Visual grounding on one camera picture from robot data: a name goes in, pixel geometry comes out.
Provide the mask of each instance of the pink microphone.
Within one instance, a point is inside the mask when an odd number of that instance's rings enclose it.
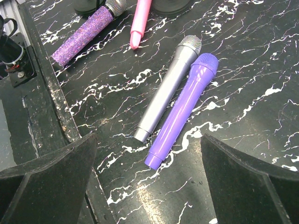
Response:
[[[138,0],[135,16],[131,28],[131,49],[139,47],[140,40],[143,38],[146,22],[150,12],[151,0]]]

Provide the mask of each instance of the silver microphone grille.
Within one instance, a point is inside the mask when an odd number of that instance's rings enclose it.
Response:
[[[181,43],[179,43],[179,46],[180,45],[187,45],[187,46],[193,48],[194,51],[199,56],[200,49],[201,49],[201,40],[197,36],[195,36],[195,35],[188,35],[188,36],[186,36],[181,41]]]
[[[124,11],[127,10],[126,0],[107,0],[105,5],[112,10],[115,17],[120,16]]]

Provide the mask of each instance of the microphone handle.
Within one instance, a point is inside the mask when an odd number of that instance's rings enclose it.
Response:
[[[161,162],[166,158],[204,89],[205,86],[200,81],[192,78],[187,80],[185,87],[149,150],[149,160],[145,162],[147,165],[153,169],[157,169],[160,166],[161,163],[157,164],[154,162],[150,164],[150,158],[154,155]]]
[[[63,45],[52,55],[64,67],[111,21],[113,15],[105,7],[100,7]]]
[[[172,61],[158,90],[137,126],[137,131],[134,135],[136,139],[144,143],[148,136],[153,133],[189,68],[190,65],[186,64],[184,60],[174,59]]]

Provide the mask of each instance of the purple microphone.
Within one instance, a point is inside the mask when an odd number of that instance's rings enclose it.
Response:
[[[52,58],[64,67],[96,35],[98,35],[114,17],[127,9],[126,0],[107,0],[61,47]]]
[[[146,165],[157,170],[165,160],[200,95],[215,78],[217,68],[218,59],[212,54],[200,55],[191,65],[187,83],[151,146]]]

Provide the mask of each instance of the black marble surface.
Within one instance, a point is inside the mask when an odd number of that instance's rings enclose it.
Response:
[[[71,4],[27,1],[49,56],[85,21]],[[298,171],[298,1],[200,0],[174,18],[151,13],[136,51],[129,47],[136,1],[128,5],[65,69],[54,64],[80,134],[101,136],[94,168],[117,223],[217,223],[201,159],[204,133]],[[132,135],[186,35],[217,56],[217,77],[166,161],[150,170],[144,159],[185,80],[146,144]]]

